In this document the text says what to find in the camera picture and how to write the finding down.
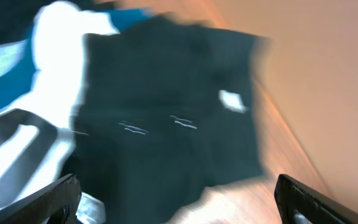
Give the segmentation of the dark teal t-shirt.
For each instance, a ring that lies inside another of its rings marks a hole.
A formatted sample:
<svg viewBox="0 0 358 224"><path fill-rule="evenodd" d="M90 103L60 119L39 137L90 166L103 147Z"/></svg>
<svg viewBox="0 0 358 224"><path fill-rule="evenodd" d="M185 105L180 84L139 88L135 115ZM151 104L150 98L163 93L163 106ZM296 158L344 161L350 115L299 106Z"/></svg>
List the dark teal t-shirt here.
<svg viewBox="0 0 358 224"><path fill-rule="evenodd" d="M262 175L260 37L156 16L85 41L88 88L62 174L104 203L108 223L164 223L206 187Z"/></svg>

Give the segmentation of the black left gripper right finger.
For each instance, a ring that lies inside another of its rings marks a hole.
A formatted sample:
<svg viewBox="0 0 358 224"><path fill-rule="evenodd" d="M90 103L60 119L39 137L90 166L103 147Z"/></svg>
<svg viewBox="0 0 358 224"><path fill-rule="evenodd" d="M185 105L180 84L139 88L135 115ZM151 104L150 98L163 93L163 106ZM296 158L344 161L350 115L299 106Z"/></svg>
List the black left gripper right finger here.
<svg viewBox="0 0 358 224"><path fill-rule="evenodd" d="M358 213L286 174L278 176L274 197L284 224L358 224Z"/></svg>

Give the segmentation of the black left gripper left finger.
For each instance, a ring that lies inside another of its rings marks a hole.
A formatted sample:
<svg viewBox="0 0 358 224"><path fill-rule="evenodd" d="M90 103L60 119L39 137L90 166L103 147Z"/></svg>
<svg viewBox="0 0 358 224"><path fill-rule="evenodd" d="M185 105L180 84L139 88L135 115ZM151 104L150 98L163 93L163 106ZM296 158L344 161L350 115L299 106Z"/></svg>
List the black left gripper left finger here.
<svg viewBox="0 0 358 224"><path fill-rule="evenodd" d="M80 181L67 174L50 185L0 210L0 224L77 223Z"/></svg>

